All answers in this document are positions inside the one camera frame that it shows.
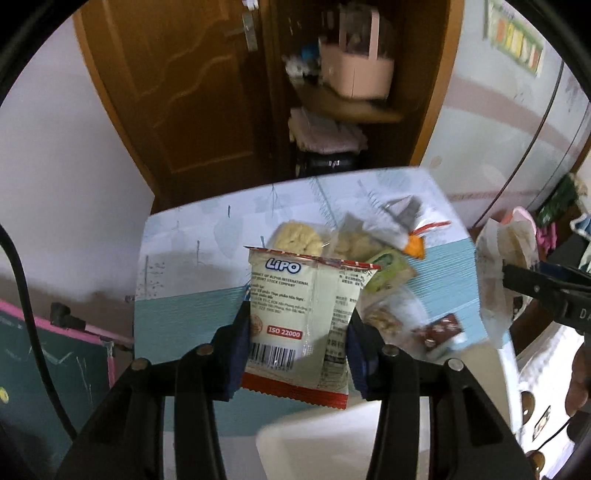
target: plastic wrapper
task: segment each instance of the plastic wrapper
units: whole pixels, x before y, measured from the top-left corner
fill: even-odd
[[[425,348],[425,356],[431,362],[438,360],[450,347],[466,342],[462,325],[453,313],[413,330]]]
[[[337,233],[334,248],[330,251],[333,258],[367,262],[387,247],[363,229],[363,220],[348,213]]]
[[[277,228],[267,246],[292,254],[331,257],[336,238],[337,233],[326,226],[289,221]]]
[[[345,408],[346,331],[377,265],[251,248],[251,345],[242,386]]]
[[[414,330],[427,325],[429,317],[421,301],[408,287],[400,287],[375,302],[362,292],[357,310],[364,323],[378,329],[384,342],[402,348],[415,358],[425,356],[425,347]]]
[[[425,256],[423,236],[451,225],[450,219],[415,195],[379,205],[363,223],[374,238],[415,258]]]
[[[535,230],[527,220],[501,225],[489,219],[476,239],[480,316],[496,348],[502,348],[503,335],[531,301],[503,287],[503,262],[530,268],[538,260]]]
[[[395,290],[417,276],[417,271],[409,265],[404,255],[394,248],[382,250],[368,259],[368,262],[379,265],[380,270],[363,289],[366,304],[376,303],[392,295]]]

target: wooden door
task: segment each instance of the wooden door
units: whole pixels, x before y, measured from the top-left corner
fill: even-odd
[[[258,49],[239,29],[253,15]],[[75,17],[103,104],[162,209],[269,183],[258,11],[241,0],[90,0]]]

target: chalkboard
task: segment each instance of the chalkboard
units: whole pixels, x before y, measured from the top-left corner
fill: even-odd
[[[20,310],[0,302],[0,423],[31,470],[44,480],[53,477],[71,441],[45,393],[20,317]],[[45,320],[37,324],[56,390],[80,431],[109,391],[112,345],[86,333],[58,333]]]

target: iso 22000 label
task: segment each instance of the iso 22000 label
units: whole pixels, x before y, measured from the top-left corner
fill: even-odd
[[[301,340],[303,333],[299,330],[292,330],[290,328],[276,327],[269,325],[267,327],[267,333],[269,335],[277,335],[279,337],[292,338],[294,340]]]

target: pink basket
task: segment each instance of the pink basket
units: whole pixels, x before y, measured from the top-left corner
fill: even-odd
[[[369,55],[345,52],[345,13],[340,13],[339,44],[320,43],[322,78],[340,96],[354,99],[385,99],[390,91],[394,61],[378,58],[379,13],[371,14]]]

